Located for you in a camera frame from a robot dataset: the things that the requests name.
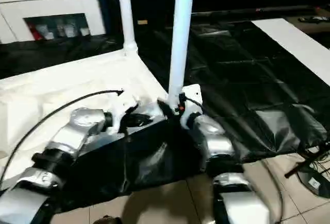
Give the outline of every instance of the white metal pole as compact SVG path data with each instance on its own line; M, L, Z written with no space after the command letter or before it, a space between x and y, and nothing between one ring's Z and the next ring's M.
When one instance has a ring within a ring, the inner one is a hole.
M119 0L124 32L124 50L137 51L138 47L134 37L133 16L130 0Z
M168 99L172 109L177 108L184 84L191 9L192 0L175 0Z

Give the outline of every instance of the black cable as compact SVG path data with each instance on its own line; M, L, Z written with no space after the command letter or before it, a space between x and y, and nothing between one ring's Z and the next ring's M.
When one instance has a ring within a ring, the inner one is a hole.
M193 99L188 98L186 96L184 97L184 99L185 100L188 100L190 102L193 102L194 104L198 105L200 108L202 108L203 112L205 112L207 115L211 116L210 115L210 112L207 109L205 109L205 107L203 107L202 104L198 103L196 100L193 100Z
M205 109L205 107L203 107L200 103L198 103L196 100L187 98L186 96L184 97L185 100L188 100L190 102L193 102L194 104L198 105L200 108L202 108L202 110L208 114L208 110ZM264 168L267 170L271 180L274 183L274 186L277 190L278 193L278 198L279 198L279 202L280 202L280 213L279 213L279 219L275 224L280 224L282 219L283 219L283 214L284 214L284 199L283 199L283 195L282 195L282 191L281 191L281 186L278 183L278 179L274 176L274 174L272 173L272 171L270 170L270 168L268 167L268 165L266 164L265 161L261 160L261 164L264 166Z
M269 168L269 166L267 165L267 163L264 160L261 160L261 164L267 170L269 177L272 179L274 186L278 193L278 198L279 198L279 202L280 202L280 210L279 210L279 218L278 218L278 221L276 222L276 224L280 224L283 219L283 214L284 214L284 199L283 199L283 195L282 195L282 191L281 191L281 186L279 185L278 179L276 178L276 176L274 176L274 173L272 173L272 171Z
M16 146L14 147L13 151L11 152L6 165L4 167L4 170L2 172L1 178L0 178L0 190L1 190L1 186L2 186L2 182L5 178L5 174L8 170L8 167L12 161L12 159L14 158L17 150L20 148L20 146L24 143L24 141L28 138L29 135L31 135L40 125L42 125L48 118L50 118L51 116L53 116L54 114L58 113L59 111L63 110L64 108L82 100L82 99L86 99L88 97L94 96L94 95L98 95L98 94L106 94L106 93L117 93L117 94L121 94L123 91L119 91L119 90L103 90L103 91L98 91L95 93L91 93L91 94L87 94L84 95L80 98L77 98L69 103L66 103L65 105L57 108L56 110L52 111L50 114L48 114L47 116L45 116L43 119L41 119L39 122L37 122L21 139L20 141L16 144Z

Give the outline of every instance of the black mat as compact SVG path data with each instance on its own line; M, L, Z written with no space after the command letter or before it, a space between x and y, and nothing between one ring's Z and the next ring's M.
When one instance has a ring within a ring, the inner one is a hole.
M165 89L171 35L171 28L136 35L139 55ZM94 56L121 44L98 36L0 45L0 74ZM193 83L201 85L204 106L225 128L242 163L328 140L330 87L250 22L191 28L185 84ZM81 157L64 191L63 211L198 174L200 159L189 137L164 122L132 136L128 145L120 140Z

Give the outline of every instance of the tile floor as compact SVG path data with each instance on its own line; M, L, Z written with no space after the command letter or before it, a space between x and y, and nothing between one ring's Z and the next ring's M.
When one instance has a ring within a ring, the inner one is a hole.
M276 174L285 202L283 224L330 223L330 199L316 197L297 179L284 177L296 161L296 154L267 159ZM246 175L270 207L273 219L279 213L276 189L260 162L246 164ZM89 208L56 215L52 224L93 224L104 215L121 216L123 224L207 224L212 223L211 182L206 175L162 187L147 189Z

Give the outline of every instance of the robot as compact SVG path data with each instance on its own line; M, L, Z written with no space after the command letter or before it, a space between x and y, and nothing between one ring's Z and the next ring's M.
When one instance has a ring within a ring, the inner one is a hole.
M162 110L167 108L173 112L173 117L191 135L194 145L204 157L205 163L201 168L213 178L215 223L270 223L270 211L245 178L224 129L203 112L199 92L199 85L185 87L180 95L180 104L174 111L165 102L158 103ZM0 197L0 223L50 222L58 208L69 169L89 137L107 128L119 132L122 118L132 115L132 108L138 105L133 98L123 99L130 101L117 107L115 112L79 108L71 113L69 122L54 135L45 150L33 155L34 165L27 168Z

